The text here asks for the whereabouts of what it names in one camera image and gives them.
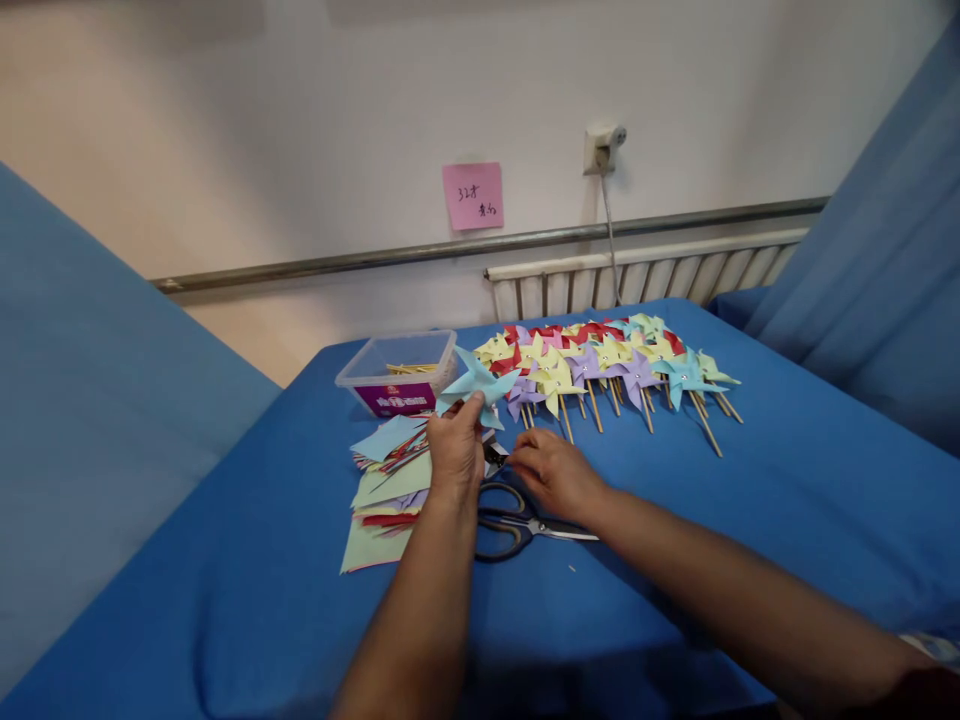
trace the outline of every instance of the person's right hand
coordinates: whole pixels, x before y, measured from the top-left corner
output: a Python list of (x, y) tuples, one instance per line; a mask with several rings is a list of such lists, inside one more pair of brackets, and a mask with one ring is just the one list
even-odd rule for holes
[(549, 430), (520, 435), (508, 462), (547, 512), (585, 527), (608, 495), (583, 453)]

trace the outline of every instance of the blue curtain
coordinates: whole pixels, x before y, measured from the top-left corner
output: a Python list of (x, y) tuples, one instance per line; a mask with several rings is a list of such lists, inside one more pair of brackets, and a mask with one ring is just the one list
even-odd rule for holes
[(745, 330), (960, 456), (960, 14)]
[(0, 697), (279, 388), (0, 164)]

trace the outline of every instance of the metal pipe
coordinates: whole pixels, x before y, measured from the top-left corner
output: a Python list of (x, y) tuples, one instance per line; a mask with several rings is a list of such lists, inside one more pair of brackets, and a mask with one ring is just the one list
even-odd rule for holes
[[(679, 213), (677, 215), (661, 215), (659, 217), (640, 218), (637, 220), (621, 220), (613, 224), (613, 234), (616, 237), (646, 235), (668, 230), (684, 230), (710, 225), (727, 225), (771, 218), (811, 215), (823, 210), (829, 199), (829, 197), (808, 198), (805, 200), (789, 200), (787, 202), (764, 203), (762, 205), (722, 208), (720, 210)], [(468, 257), (470, 255), (501, 253), (508, 250), (528, 250), (530, 248), (543, 248), (574, 242), (603, 240), (606, 237), (606, 224), (598, 223), (596, 225), (582, 225), (580, 227), (560, 228), (558, 230), (539, 230), (536, 232), (516, 233), (514, 235), (500, 235), (497, 237), (433, 243), (430, 245), (415, 245), (413, 247), (395, 248), (391, 250), (374, 250), (364, 253), (351, 253), (349, 255), (311, 258), (309, 260), (293, 260), (291, 262), (273, 263), (270, 265), (236, 268), (234, 270), (217, 270), (215, 272), (196, 273), (193, 275), (157, 278), (150, 282), (160, 292), (166, 295), (175, 295), (177, 293), (193, 292), (196, 290), (236, 287), (238, 285), (251, 285), (253, 283), (271, 282), (273, 280), (292, 280), (294, 278), (310, 277), (312, 275), (347, 272), (348, 270), (364, 270), (367, 268), (426, 262), (428, 260), (444, 260), (447, 258)]]

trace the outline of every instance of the person's left hand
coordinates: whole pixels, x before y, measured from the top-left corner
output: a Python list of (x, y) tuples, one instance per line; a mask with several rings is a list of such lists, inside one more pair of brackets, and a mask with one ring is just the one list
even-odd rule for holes
[(476, 490), (483, 480), (485, 463), (477, 423), (483, 410), (483, 393), (475, 392), (443, 414), (427, 421), (427, 441), (433, 462), (430, 494)]

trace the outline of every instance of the radiator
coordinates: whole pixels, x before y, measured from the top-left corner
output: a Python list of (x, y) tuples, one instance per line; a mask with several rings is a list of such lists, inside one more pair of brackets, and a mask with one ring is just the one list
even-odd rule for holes
[[(706, 305), (719, 293), (771, 285), (806, 228), (755, 233), (617, 252), (623, 303), (663, 297)], [(487, 268), (499, 322), (608, 308), (613, 302), (610, 255)]]

